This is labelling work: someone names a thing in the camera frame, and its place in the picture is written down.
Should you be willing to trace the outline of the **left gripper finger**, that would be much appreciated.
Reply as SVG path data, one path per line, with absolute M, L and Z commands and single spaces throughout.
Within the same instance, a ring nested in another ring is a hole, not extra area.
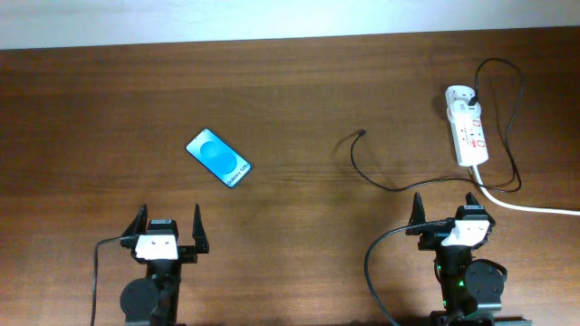
M 192 238 L 194 240 L 197 252 L 208 251 L 208 238 L 202 223 L 199 204 L 195 205 L 192 227 Z
M 148 208 L 146 204 L 143 204 L 140 206 L 137 215 L 129 224 L 129 226 L 125 229 L 125 231 L 121 234 L 121 236 L 128 237 L 144 234 L 146 231 L 147 220 L 148 220 Z

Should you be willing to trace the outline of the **blue screen Galaxy smartphone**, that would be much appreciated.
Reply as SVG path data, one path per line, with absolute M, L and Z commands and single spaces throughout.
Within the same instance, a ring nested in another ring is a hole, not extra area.
M 249 161 L 211 129 L 198 133 L 185 150 L 229 188 L 236 187 L 252 169 Z

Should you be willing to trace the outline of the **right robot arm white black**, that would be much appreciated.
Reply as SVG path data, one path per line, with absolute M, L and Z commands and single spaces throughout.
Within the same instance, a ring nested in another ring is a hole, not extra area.
M 418 249 L 435 253 L 433 269 L 444 309 L 430 314 L 432 325 L 531 325 L 521 316 L 498 317 L 508 270 L 473 252 L 488 241 L 495 219 L 473 194 L 452 217 L 428 221 L 421 195 L 413 197 L 406 235 L 419 237 Z

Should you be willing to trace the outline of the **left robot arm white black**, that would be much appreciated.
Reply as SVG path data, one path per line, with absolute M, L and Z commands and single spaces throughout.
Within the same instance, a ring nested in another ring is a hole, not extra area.
M 200 254 L 209 253 L 200 207 L 195 206 L 192 223 L 193 244 L 180 245 L 177 222 L 148 219 L 143 205 L 121 234 L 121 246 L 146 266 L 146 275 L 128 283 L 120 297 L 127 325 L 176 325 L 181 269 L 195 264 Z

